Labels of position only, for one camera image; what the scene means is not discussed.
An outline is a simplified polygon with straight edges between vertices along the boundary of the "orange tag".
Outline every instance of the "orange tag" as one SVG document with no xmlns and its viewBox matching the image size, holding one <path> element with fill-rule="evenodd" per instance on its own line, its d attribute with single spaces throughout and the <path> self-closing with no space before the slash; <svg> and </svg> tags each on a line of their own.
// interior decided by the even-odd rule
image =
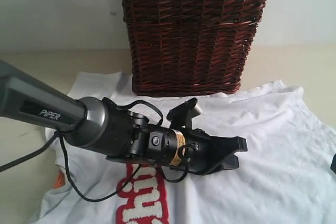
<svg viewBox="0 0 336 224">
<path fill-rule="evenodd" d="M 54 183 L 54 189 L 60 188 L 65 185 L 64 173 L 59 171 L 57 174 L 56 181 Z"/>
</svg>

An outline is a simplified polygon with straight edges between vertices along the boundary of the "white fabric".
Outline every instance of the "white fabric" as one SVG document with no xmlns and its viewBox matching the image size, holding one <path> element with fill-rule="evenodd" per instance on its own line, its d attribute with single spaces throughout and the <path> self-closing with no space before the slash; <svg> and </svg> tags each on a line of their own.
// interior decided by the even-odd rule
<svg viewBox="0 0 336 224">
<path fill-rule="evenodd" d="M 121 73 L 81 73 L 69 95 L 111 98 L 123 105 L 138 99 L 131 91 L 131 78 Z M 133 199 L 114 196 L 100 203 L 82 200 L 69 184 L 50 190 L 43 197 L 32 223 L 336 223 L 336 174 L 330 170 L 336 152 L 336 132 L 321 123 L 305 106 L 303 88 L 286 87 L 281 81 L 237 92 L 198 97 L 203 114 L 194 127 L 210 135 L 242 136 L 248 152 L 237 153 L 240 168 L 199 177 L 188 175 L 179 184 L 164 183 L 169 217 L 155 210 L 165 202 L 156 180 L 145 175 L 124 191 L 142 192 Z M 166 116 L 169 109 L 188 98 L 141 97 Z M 150 109 L 138 105 L 136 112 L 157 120 Z M 56 164 L 64 166 L 59 143 L 54 145 Z M 105 160 L 101 154 L 67 145 L 70 170 L 79 189 L 90 198 L 115 190 L 126 177 L 125 164 Z M 180 173 L 166 170 L 168 177 Z M 134 209 L 125 210 L 127 202 Z M 153 201 L 147 208 L 143 204 Z M 156 219 L 131 219 L 134 215 L 157 215 Z"/>
</svg>

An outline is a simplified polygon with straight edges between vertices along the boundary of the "red graphic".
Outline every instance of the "red graphic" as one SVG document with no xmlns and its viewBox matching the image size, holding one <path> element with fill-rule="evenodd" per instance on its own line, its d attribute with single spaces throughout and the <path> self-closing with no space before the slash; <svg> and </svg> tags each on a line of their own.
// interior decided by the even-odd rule
<svg viewBox="0 0 336 224">
<path fill-rule="evenodd" d="M 117 187 L 121 187 L 137 168 L 137 165 L 126 164 L 126 166 L 126 178 L 119 181 Z M 118 196 L 128 200 L 125 205 L 117 209 L 117 224 L 169 224 L 164 180 L 155 168 L 141 167 Z"/>
</svg>

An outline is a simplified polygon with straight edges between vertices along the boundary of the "brown wicker basket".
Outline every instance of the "brown wicker basket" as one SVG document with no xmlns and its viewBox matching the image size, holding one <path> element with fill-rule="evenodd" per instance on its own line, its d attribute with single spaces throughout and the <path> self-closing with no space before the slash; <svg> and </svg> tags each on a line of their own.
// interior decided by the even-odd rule
<svg viewBox="0 0 336 224">
<path fill-rule="evenodd" d="M 133 91 L 234 93 L 266 0 L 123 0 Z"/>
</svg>

